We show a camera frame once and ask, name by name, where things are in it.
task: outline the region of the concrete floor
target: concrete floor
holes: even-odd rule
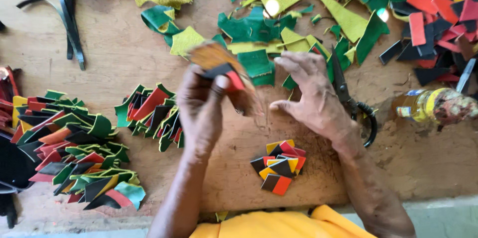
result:
[[[403,206],[412,219],[417,237],[478,238],[478,196],[409,202]],[[335,207],[336,211],[363,228],[351,207]],[[142,238],[147,229],[114,230],[80,234],[15,236],[23,238]]]

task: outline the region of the scissors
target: scissors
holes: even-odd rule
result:
[[[375,118],[375,113],[373,109],[366,103],[356,102],[349,95],[349,89],[347,88],[347,82],[345,82],[344,72],[338,61],[337,53],[335,52],[334,46],[332,46],[332,55],[330,57],[332,60],[332,67],[334,69],[334,89],[335,93],[338,96],[338,100],[344,105],[348,106],[352,119],[357,121],[357,108],[359,108],[364,114],[367,115],[367,118],[370,120],[371,132],[368,140],[363,144],[364,147],[369,147],[377,137],[377,119]]]

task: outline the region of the scissors handle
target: scissors handle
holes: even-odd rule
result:
[[[377,119],[375,118],[373,108],[371,108],[368,104],[364,102],[356,102],[354,99],[350,99],[348,103],[353,120],[357,121],[357,108],[359,108],[364,114],[366,114],[367,118],[370,120],[370,136],[368,140],[365,141],[365,143],[363,144],[364,147],[368,148],[374,142],[375,137],[377,137],[378,131]]]

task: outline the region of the right hand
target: right hand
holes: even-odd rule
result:
[[[302,98],[299,102],[275,101],[270,105],[271,110],[289,113],[332,144],[343,143],[350,134],[358,134],[358,124],[345,111],[329,81],[322,55],[283,52],[274,61],[291,74]]]

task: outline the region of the person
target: person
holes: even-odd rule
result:
[[[315,133],[332,141],[344,173],[350,201],[363,221],[363,230],[326,205],[310,217],[299,212],[252,212],[220,224],[197,225],[207,162],[222,132],[221,101],[229,80],[202,79],[203,70],[191,65],[178,90],[185,148],[173,183],[149,229],[148,238],[216,237],[415,237],[412,221],[397,195],[385,183],[362,145],[359,125],[339,102],[327,77],[326,62],[313,53],[283,52],[275,62],[299,85],[299,102],[276,101],[282,110]]]

